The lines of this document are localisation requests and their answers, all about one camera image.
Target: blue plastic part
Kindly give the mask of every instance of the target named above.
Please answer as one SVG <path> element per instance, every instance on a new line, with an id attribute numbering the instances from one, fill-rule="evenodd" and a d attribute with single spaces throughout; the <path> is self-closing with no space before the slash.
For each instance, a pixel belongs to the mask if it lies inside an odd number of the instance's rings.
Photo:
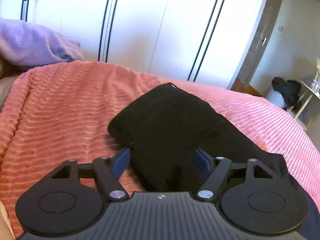
<path id="1" fill-rule="evenodd" d="M 130 156 L 131 156 L 130 149 L 124 148 L 116 156 L 112 158 L 113 160 L 112 174 L 117 179 L 121 177 L 122 173 L 130 164 Z"/>
<path id="2" fill-rule="evenodd" d="M 206 152 L 196 149 L 192 156 L 192 163 L 196 167 L 198 175 L 202 179 L 207 179 L 213 172 L 212 163 L 213 158 Z"/>

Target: black plastic device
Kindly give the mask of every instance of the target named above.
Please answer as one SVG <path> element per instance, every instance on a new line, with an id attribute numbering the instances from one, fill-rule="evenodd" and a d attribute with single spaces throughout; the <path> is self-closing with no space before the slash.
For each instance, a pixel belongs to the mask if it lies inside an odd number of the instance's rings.
<path id="1" fill-rule="evenodd" d="M 287 182 L 256 159 L 232 163 L 195 150 L 209 177 L 190 192 L 127 194 L 117 178 L 130 150 L 92 163 L 67 160 L 26 191 L 16 214 L 20 240 L 304 239 L 297 230 L 308 205 Z M 98 191 L 79 178 L 94 178 Z M 232 178 L 244 183 L 225 188 Z"/>

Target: trash bin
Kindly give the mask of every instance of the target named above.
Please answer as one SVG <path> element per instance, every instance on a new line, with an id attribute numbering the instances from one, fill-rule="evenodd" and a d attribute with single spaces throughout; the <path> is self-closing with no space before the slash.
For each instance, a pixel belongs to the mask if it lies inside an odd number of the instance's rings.
<path id="1" fill-rule="evenodd" d="M 266 100 L 268 100 L 270 103 L 273 103 L 274 105 L 285 108 L 285 102 L 280 92 L 275 91 L 272 87 L 270 88 Z"/>

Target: white wardrobe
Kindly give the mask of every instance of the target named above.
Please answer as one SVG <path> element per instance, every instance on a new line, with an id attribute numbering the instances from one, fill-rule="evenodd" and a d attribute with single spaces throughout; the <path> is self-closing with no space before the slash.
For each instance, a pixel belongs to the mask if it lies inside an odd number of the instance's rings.
<path id="1" fill-rule="evenodd" d="M 79 41 L 85 60 L 228 88 L 264 4 L 265 0 L 0 0 L 0 17 L 45 25 Z"/>

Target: circular pad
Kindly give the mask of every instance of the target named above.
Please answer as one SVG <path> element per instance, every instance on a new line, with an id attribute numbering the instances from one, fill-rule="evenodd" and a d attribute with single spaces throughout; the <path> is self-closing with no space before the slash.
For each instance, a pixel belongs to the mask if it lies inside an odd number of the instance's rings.
<path id="1" fill-rule="evenodd" d="M 298 227 L 308 204 L 290 185 L 277 179 L 254 179 L 233 187 L 220 207 L 234 225 L 263 235 L 277 235 Z"/>
<path id="2" fill-rule="evenodd" d="M 57 180 L 36 184 L 17 201 L 16 214 L 24 230 L 46 237 L 70 235 L 100 216 L 103 203 L 97 191 Z"/>
<path id="3" fill-rule="evenodd" d="M 76 203 L 76 198 L 67 192 L 50 192 L 39 200 L 39 207 L 48 213 L 62 213 L 68 211 Z"/>
<path id="4" fill-rule="evenodd" d="M 284 205 L 284 198 L 274 192 L 270 191 L 261 191 L 253 193 L 248 198 L 249 205 L 260 212 L 264 213 L 273 213 L 280 211 Z"/>

